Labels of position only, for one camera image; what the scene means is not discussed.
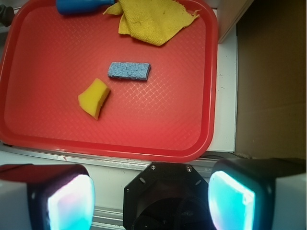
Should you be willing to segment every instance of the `blue handle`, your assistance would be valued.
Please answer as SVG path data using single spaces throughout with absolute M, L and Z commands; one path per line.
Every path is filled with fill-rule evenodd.
M 56 6 L 60 14 L 87 13 L 99 9 L 103 5 L 113 5 L 115 0 L 57 0 Z

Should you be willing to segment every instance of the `white surface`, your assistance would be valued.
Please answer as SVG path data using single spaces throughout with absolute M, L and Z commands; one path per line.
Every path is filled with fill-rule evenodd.
M 235 151 L 236 102 L 237 38 L 234 28 L 218 45 L 214 135 L 209 151 Z
M 0 165 L 3 164 L 68 164 L 70 162 L 24 156 L 0 150 Z M 95 205 L 122 210 L 124 187 L 140 171 L 83 164 L 95 186 Z
M 25 183 L 0 180 L 0 229 L 32 229 Z
M 84 159 L 76 154 L 75 157 L 63 155 L 41 154 L 39 152 L 14 149 L 0 144 L 0 165 L 3 164 L 69 164 L 82 163 L 88 170 L 95 186 L 95 206 L 123 209 L 123 191 L 150 162 L 128 159 Z M 215 161 L 195 160 L 191 165 L 208 181 Z
M 276 179 L 272 229 L 306 229 L 306 173 Z

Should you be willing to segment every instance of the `microfiber cloth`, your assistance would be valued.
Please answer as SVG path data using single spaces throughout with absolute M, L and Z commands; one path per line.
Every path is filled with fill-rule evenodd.
M 160 46 L 199 15 L 173 0 L 119 0 L 104 12 L 121 15 L 118 33 Z

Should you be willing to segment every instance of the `textured tray surface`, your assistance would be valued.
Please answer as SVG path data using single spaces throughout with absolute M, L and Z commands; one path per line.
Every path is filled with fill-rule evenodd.
M 41 142 L 39 147 L 46 143 L 47 149 L 90 154 L 98 154 L 90 148 L 86 151 L 91 143 L 114 152 L 123 151 L 123 146 L 132 153 L 156 149 L 157 155 L 159 150 L 179 150 L 177 156 L 186 154 L 181 155 L 180 150 L 207 141 L 206 136 L 200 140 L 201 132 L 208 132 L 203 110 L 210 109 L 210 101 L 203 98 L 204 92 L 211 90 L 206 78 L 212 76 L 204 75 L 206 23 L 202 17 L 164 46 L 156 47 L 119 35 L 120 17 L 102 15 L 103 9 L 63 17 L 51 1 L 45 2 L 46 6 L 18 15 L 22 19 L 14 24 L 20 25 L 20 32 L 5 95 L 4 140 L 16 137 L 17 142 L 9 144 L 18 145 L 26 137 L 32 144 L 21 141 L 21 145 L 35 147 L 35 142 Z M 188 10 L 188 4 L 191 10 L 200 8 L 194 2 L 183 3 Z M 10 33 L 13 39 L 14 28 Z M 114 61 L 150 63 L 148 81 L 108 78 Z M 111 89 L 98 121 L 85 113 L 77 100 L 95 78 Z

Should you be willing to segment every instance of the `led light panel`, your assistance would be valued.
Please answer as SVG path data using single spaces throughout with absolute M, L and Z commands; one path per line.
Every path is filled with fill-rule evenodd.
M 78 175 L 47 201 L 51 230 L 89 230 L 94 213 L 94 183 Z
M 209 209 L 218 230 L 251 230 L 255 193 L 223 171 L 209 181 Z

